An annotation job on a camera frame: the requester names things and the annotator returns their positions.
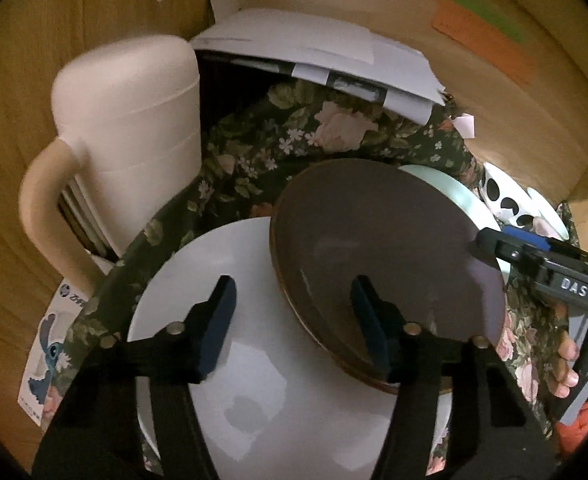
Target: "orange sleeve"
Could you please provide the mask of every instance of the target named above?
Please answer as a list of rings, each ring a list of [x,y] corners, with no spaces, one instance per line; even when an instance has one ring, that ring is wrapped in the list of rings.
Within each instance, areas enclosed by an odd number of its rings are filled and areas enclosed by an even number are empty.
[[[588,434],[588,400],[571,426],[557,422],[555,425],[561,455],[565,458],[578,447]]]

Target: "mug handle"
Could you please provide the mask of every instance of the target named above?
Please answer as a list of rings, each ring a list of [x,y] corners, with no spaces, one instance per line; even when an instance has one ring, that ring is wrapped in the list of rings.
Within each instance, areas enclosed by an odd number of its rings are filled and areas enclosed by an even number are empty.
[[[27,237],[52,267],[91,298],[105,275],[57,207],[63,188],[81,166],[72,149],[57,137],[27,169],[18,203]]]

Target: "stack of papers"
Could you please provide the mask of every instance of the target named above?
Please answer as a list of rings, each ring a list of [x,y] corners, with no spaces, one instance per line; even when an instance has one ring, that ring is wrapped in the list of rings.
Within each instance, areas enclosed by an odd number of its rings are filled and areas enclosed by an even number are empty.
[[[421,52],[353,23],[286,10],[242,9],[190,43],[194,50],[290,62],[294,77],[323,85],[338,80],[342,88],[334,88],[365,99],[363,92],[374,85],[376,102],[418,124],[427,123],[434,104],[444,104],[444,87]]]

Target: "white plate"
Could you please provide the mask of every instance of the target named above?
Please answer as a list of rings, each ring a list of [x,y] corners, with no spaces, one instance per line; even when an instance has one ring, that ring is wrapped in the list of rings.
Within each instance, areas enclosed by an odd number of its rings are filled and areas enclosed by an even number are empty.
[[[550,205],[548,200],[533,187],[528,188],[528,195],[540,210],[543,218],[549,222],[558,234],[561,235],[561,238],[563,240],[569,240],[570,233],[567,231],[567,227],[565,227],[561,217],[556,211],[554,211],[554,208]]]
[[[540,211],[519,183],[501,168],[497,168],[489,162],[485,162],[483,167],[485,168],[485,182],[479,187],[479,192],[492,214],[500,221],[514,227],[522,228],[532,224],[532,220],[540,216]]]
[[[434,170],[434,168],[428,168],[427,166],[415,166],[410,164],[408,166],[402,166],[401,170],[417,176],[442,192],[443,195],[452,200],[453,203],[463,210],[479,230],[485,227],[492,228],[496,231],[501,230],[491,211],[485,206],[485,204],[483,204],[474,193],[472,193],[467,187],[463,186],[463,184],[455,178],[450,177],[442,171]],[[510,264],[498,259],[497,262],[501,269],[501,273],[503,274],[503,279],[505,283],[507,283],[507,279],[510,277]]]
[[[220,275],[232,276],[238,301],[218,364],[190,386],[221,478],[369,479],[396,397],[344,373],[305,332],[279,289],[269,224],[228,224],[178,251],[149,283],[128,340],[183,320]],[[143,434],[158,452],[146,379],[137,379],[136,398]],[[440,399],[439,436],[451,396]]]

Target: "floral fabric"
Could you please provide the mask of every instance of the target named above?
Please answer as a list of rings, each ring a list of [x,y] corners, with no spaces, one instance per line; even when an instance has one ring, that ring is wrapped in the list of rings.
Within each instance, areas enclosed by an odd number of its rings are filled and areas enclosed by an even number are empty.
[[[293,79],[272,86],[262,100],[219,121],[203,135],[199,176],[136,237],[70,327],[60,361],[66,366],[50,386],[43,429],[89,350],[127,337],[143,291],[176,251],[213,228],[271,215],[287,183],[311,164],[345,156],[396,166],[422,164],[476,186],[482,167],[453,126],[457,114],[448,96],[444,107],[435,105],[428,124],[418,126],[380,105]],[[532,299],[517,276],[510,277],[506,293],[505,329],[497,351],[549,433],[540,378],[556,351],[556,325],[549,309]],[[145,443],[144,448],[149,468],[157,470],[158,460]],[[443,444],[437,447],[432,466],[444,462],[445,449]]]

